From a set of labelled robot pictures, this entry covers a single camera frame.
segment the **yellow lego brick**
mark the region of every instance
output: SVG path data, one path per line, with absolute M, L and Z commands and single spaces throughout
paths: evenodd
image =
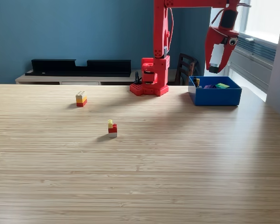
M 112 120 L 108 120 L 108 128 L 113 128 L 113 121 Z
M 76 102 L 77 102 L 78 104 L 82 104 L 82 103 L 85 102 L 85 100 L 87 100 L 87 96 L 85 96 L 83 99 L 76 99 Z
M 76 99 L 81 99 L 82 100 L 82 99 L 84 99 L 84 97 L 87 97 L 85 91 L 80 91 L 76 95 Z

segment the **yellow block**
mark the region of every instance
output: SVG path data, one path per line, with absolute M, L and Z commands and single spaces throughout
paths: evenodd
M 77 102 L 78 104 L 82 104 L 82 103 L 85 102 L 85 100 L 87 100 L 87 96 L 85 96 L 83 99 L 76 99 L 76 102 Z
M 113 121 L 112 120 L 108 120 L 108 128 L 113 128 Z

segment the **table surface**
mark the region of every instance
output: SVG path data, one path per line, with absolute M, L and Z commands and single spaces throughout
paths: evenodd
M 3 223 L 280 224 L 280 115 L 247 89 L 197 107 L 185 86 L 0 85 Z

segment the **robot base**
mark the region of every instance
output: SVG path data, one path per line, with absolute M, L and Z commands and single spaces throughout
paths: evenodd
M 136 96 L 141 96 L 144 94 L 144 95 L 156 95 L 160 97 L 161 95 L 164 95 L 166 92 L 169 91 L 169 87 L 165 85 L 160 90 L 157 90 L 152 88 L 146 88 L 142 84 L 138 84 L 138 85 L 132 84 L 130 85 L 130 91 Z

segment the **white lego brick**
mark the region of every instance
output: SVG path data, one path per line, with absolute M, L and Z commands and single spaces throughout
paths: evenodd
M 85 91 L 80 91 L 76 94 L 76 99 L 83 99 L 84 97 L 86 97 Z
M 117 138 L 117 133 L 109 133 L 109 138 Z

